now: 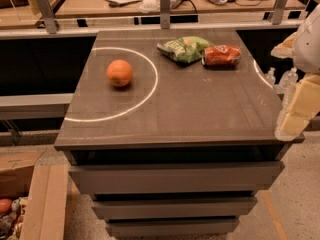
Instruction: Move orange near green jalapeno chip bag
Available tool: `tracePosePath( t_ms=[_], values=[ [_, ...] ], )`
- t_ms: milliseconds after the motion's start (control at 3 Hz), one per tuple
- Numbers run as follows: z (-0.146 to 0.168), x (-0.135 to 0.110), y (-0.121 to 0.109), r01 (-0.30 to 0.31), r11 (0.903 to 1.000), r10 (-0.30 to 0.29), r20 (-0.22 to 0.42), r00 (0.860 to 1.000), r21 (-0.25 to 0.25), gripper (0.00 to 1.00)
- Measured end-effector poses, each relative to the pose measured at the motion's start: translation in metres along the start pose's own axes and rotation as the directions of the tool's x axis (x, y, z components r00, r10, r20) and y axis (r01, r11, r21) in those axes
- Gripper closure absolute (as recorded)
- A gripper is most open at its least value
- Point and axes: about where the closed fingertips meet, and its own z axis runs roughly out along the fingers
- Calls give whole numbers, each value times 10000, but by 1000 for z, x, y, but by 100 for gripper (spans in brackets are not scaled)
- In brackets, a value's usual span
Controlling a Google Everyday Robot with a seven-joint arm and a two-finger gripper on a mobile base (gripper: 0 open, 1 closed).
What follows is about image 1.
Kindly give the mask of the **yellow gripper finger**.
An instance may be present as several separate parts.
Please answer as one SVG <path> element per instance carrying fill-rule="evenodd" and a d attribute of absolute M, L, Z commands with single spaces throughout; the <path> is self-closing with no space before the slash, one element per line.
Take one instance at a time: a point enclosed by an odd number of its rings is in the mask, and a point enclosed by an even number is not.
<path fill-rule="evenodd" d="M 296 33 L 292 33 L 282 43 L 276 45 L 272 49 L 271 55 L 273 57 L 280 58 L 280 59 L 291 58 L 293 54 L 295 37 L 296 37 Z"/>
<path fill-rule="evenodd" d="M 274 134 L 280 141 L 292 141 L 320 112 L 320 76 L 306 74 L 298 83 L 290 84 L 282 105 Z"/>

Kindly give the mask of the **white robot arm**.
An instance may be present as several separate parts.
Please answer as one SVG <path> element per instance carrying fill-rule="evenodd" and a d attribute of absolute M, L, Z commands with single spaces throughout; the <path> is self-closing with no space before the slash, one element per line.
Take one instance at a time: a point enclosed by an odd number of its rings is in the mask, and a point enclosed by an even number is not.
<path fill-rule="evenodd" d="M 305 75 L 285 91 L 274 132 L 280 141 L 294 140 L 320 112 L 320 5 L 296 32 L 293 65 Z"/>

